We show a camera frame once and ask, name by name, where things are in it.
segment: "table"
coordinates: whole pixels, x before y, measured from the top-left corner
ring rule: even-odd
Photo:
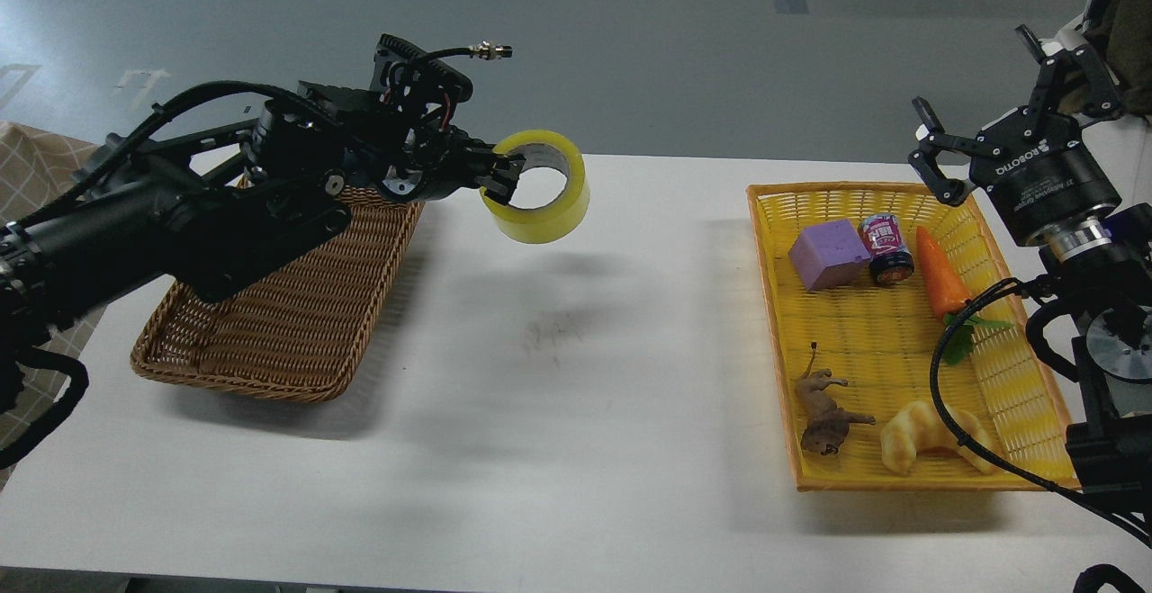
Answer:
[[[348,393],[153,383],[168,282],[113,303],[78,409],[0,496],[0,564],[450,591],[1071,588],[1147,548],[1044,493],[797,493],[744,190],[900,164],[590,155],[551,245],[430,204]],[[1120,169],[1128,191],[1135,167]],[[984,213],[1009,266],[1039,269]],[[1082,416],[1064,385],[1074,417]]]

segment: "checkered cloth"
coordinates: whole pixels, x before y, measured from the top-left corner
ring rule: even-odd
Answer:
[[[71,172],[96,150],[92,143],[0,121],[0,216],[3,221],[21,219],[67,191],[71,187]],[[94,311],[70,329],[58,332],[46,348],[78,356],[100,314],[101,311]],[[16,409],[0,416],[0,447],[23,433],[28,423],[52,404],[65,379],[48,371],[25,374],[24,393],[17,400]],[[10,471],[0,471],[0,489],[3,489]]]

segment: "tape roll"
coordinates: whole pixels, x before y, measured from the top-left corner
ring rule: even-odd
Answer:
[[[538,208],[505,206],[488,199],[484,188],[480,196],[506,236],[525,244],[545,244],[559,241],[584,220],[588,212],[588,182],[584,180],[584,158],[576,145],[550,130],[525,130],[497,143],[498,154],[523,154],[524,167],[552,167],[564,175],[563,190],[555,199]]]

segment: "purple sponge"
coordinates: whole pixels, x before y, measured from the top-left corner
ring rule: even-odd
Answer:
[[[872,260],[851,221],[825,221],[799,233],[788,251],[808,290],[846,286]]]

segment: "can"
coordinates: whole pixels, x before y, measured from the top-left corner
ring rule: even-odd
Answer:
[[[877,212],[861,221],[861,240],[872,256],[869,273],[878,286],[892,286],[911,276],[915,266],[908,251],[900,220],[889,212]]]

